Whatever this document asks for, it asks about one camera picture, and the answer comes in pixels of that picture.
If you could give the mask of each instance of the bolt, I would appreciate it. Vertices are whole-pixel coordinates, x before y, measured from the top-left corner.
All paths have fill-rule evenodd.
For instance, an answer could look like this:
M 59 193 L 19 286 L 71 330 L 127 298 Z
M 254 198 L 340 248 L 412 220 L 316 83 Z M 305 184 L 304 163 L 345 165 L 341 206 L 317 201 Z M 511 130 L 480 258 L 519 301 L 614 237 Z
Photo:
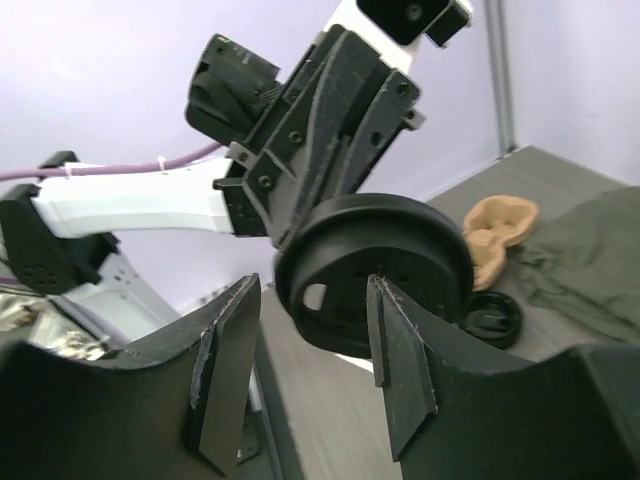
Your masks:
M 409 94 L 409 84 L 402 82 L 396 88 L 396 93 L 400 98 L 406 98 L 406 96 Z
M 289 140 L 291 140 L 291 143 L 300 143 L 302 142 L 302 134 L 300 132 L 291 132 Z
M 271 177 L 268 175 L 262 175 L 258 178 L 258 185 L 260 185 L 261 188 L 268 190 L 273 187 L 273 180 L 271 180 Z

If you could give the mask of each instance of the tan foam piece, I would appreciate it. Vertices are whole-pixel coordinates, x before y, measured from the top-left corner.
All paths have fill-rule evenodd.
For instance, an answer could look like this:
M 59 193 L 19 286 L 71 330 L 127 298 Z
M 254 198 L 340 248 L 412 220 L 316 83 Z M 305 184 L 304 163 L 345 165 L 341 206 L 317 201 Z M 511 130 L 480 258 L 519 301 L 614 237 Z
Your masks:
M 473 289 L 486 290 L 507 264 L 507 251 L 490 230 L 476 230 L 467 237 L 473 259 Z
M 535 230 L 540 210 L 520 197 L 495 195 L 478 202 L 464 218 L 464 235 L 474 263 L 474 290 L 489 288 L 507 264 L 508 247 Z

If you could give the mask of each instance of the black roller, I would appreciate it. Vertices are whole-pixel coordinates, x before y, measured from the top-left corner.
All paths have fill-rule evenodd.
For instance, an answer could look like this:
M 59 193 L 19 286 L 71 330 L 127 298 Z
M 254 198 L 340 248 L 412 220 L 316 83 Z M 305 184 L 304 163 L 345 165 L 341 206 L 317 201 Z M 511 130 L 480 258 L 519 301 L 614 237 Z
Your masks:
M 449 322 L 464 312 L 473 264 L 458 228 L 433 208 L 397 195 L 353 194 L 321 203 L 275 263 L 280 302 L 302 337 L 344 355 L 370 358 L 367 278 L 388 278 Z M 305 292 L 325 286 L 319 309 Z

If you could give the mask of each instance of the black disc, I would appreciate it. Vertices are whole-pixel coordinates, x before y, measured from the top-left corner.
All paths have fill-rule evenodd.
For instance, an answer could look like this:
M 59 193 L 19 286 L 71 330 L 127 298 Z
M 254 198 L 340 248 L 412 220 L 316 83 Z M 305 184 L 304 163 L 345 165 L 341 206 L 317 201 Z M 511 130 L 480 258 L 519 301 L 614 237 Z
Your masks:
M 427 205 L 388 194 L 345 195 L 314 208 L 275 263 L 280 302 L 312 345 L 370 358 L 369 275 L 389 279 L 428 311 L 458 321 L 473 264 L 458 228 Z M 318 309 L 305 304 L 324 285 Z
M 520 337 L 522 310 L 504 293 L 475 292 L 469 299 L 462 329 L 478 340 L 505 350 Z

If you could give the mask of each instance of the metal pole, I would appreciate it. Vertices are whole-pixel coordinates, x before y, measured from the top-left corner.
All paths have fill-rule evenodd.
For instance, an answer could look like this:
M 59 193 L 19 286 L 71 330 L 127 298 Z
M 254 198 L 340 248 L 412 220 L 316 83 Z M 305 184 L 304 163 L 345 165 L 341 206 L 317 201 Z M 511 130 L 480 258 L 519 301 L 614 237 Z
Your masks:
M 518 142 L 514 125 L 504 1 L 485 0 L 485 6 L 500 153 L 506 155 L 518 148 Z

